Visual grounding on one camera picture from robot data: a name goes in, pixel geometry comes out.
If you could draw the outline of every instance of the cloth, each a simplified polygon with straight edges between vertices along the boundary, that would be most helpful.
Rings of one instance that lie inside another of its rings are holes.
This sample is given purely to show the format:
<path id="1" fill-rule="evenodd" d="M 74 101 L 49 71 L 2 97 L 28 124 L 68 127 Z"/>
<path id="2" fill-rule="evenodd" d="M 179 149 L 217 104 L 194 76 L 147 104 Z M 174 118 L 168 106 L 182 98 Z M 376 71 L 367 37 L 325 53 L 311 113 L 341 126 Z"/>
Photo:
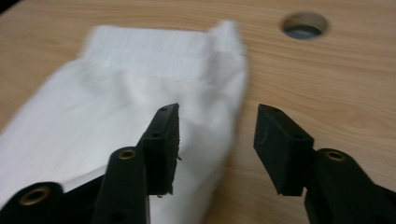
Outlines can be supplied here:
<path id="1" fill-rule="evenodd" d="M 31 184 L 69 191 L 135 146 L 155 112 L 179 103 L 174 195 L 150 197 L 151 223 L 200 223 L 221 177 L 247 83 L 233 21 L 209 32 L 95 27 L 0 136 L 0 204 Z"/>

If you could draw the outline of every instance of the desk hole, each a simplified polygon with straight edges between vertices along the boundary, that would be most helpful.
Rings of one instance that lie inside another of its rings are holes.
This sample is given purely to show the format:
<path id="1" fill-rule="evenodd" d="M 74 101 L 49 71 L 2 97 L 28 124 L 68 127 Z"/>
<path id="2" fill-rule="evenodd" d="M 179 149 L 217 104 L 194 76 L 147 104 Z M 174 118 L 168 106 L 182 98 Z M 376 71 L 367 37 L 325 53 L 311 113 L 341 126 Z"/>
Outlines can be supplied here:
<path id="1" fill-rule="evenodd" d="M 326 33 L 329 23 L 326 18 L 314 12 L 299 12 L 288 16 L 282 22 L 282 31 L 294 39 L 312 39 Z"/>

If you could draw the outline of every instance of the table surface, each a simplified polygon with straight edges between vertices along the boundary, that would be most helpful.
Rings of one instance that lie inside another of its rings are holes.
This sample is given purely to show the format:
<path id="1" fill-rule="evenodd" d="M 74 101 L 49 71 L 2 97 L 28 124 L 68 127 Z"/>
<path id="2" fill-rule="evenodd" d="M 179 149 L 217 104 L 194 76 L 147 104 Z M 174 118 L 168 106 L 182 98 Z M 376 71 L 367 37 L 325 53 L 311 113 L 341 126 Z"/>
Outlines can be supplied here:
<path id="1" fill-rule="evenodd" d="M 330 29 L 290 38 L 281 22 L 313 11 Z M 258 104 L 284 110 L 316 140 L 396 190 L 396 2 L 393 0 L 25 0 L 0 17 L 0 129 L 95 25 L 206 31 L 238 21 L 249 82 L 233 151 L 205 224 L 308 223 L 303 198 L 277 196 L 252 147 Z"/>

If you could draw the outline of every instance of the white sock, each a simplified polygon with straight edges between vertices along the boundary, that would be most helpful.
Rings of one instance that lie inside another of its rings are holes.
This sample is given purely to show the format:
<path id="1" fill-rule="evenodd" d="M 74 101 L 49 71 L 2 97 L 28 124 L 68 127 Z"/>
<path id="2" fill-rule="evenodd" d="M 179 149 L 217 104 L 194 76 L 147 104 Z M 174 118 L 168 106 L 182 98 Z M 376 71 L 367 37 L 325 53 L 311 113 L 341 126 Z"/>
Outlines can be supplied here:
<path id="1" fill-rule="evenodd" d="M 157 109 L 179 103 L 174 195 L 150 197 L 151 223 L 203 220 L 233 142 L 247 82 L 235 23 L 210 32 L 96 27 L 0 136 L 0 206 L 43 181 L 68 191 L 135 146 Z"/>

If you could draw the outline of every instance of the brass insert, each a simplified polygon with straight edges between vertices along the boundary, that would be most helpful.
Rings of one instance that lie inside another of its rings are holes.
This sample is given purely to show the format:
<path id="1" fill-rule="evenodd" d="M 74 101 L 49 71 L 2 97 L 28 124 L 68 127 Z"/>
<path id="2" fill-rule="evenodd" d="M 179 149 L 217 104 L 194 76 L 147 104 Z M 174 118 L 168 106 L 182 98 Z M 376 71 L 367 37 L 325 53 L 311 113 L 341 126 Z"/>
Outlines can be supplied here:
<path id="1" fill-rule="evenodd" d="M 46 199 L 50 195 L 50 188 L 41 186 L 32 189 L 20 198 L 20 204 L 24 206 L 33 205 Z"/>
<path id="2" fill-rule="evenodd" d="M 327 156 L 327 158 L 334 161 L 344 161 L 347 159 L 346 156 L 336 151 L 327 151 L 325 155 Z"/>
<path id="3" fill-rule="evenodd" d="M 126 149 L 120 152 L 119 158 L 122 160 L 129 160 L 136 156 L 136 151 L 132 149 Z"/>

